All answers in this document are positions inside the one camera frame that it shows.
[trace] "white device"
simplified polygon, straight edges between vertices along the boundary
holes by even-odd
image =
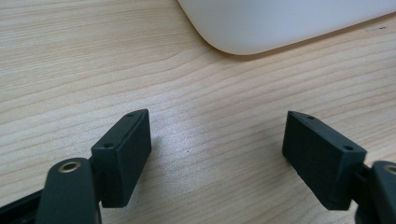
[[[275,49],[396,11],[396,0],[178,0],[198,33],[231,54]]]

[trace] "small hole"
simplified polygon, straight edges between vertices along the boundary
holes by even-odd
[[[104,147],[113,147],[114,145],[112,143],[105,143],[103,146]]]
[[[353,147],[350,147],[350,146],[344,146],[344,149],[346,149],[346,150],[353,150]]]
[[[64,166],[64,170],[66,170],[66,171],[73,170],[74,168],[76,168],[75,163],[69,163]]]
[[[396,166],[394,165],[387,165],[385,169],[393,175],[396,175]]]
[[[70,161],[59,167],[59,172],[69,173],[78,169],[81,164],[78,161]]]

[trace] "light wood tabletop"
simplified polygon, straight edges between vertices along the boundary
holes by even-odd
[[[0,206],[147,108],[152,152],[104,223],[354,223],[281,153],[288,110],[396,162],[396,14],[281,49],[210,47],[176,0],[0,2]]]

